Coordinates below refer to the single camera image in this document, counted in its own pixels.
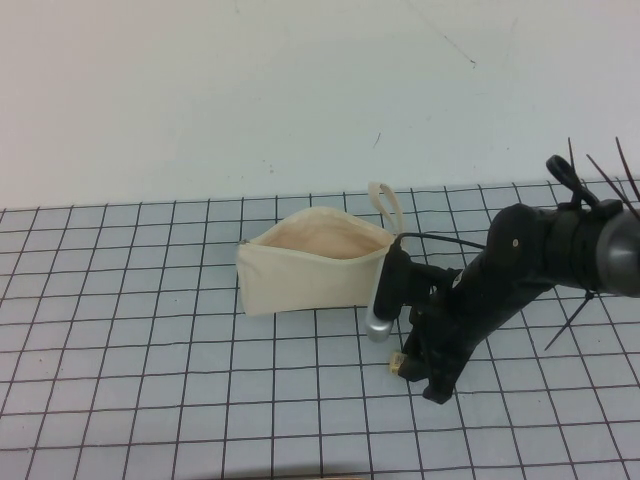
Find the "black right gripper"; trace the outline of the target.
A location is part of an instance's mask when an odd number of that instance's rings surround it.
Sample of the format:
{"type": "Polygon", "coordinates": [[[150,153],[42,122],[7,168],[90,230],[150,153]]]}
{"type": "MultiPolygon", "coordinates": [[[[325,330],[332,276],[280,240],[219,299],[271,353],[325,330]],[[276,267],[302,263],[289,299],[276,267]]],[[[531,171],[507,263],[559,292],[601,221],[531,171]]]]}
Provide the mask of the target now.
{"type": "Polygon", "coordinates": [[[495,328],[495,309],[482,272],[468,267],[433,293],[423,309],[413,307],[399,376],[427,380],[422,397],[446,403],[477,345],[495,328]]]}

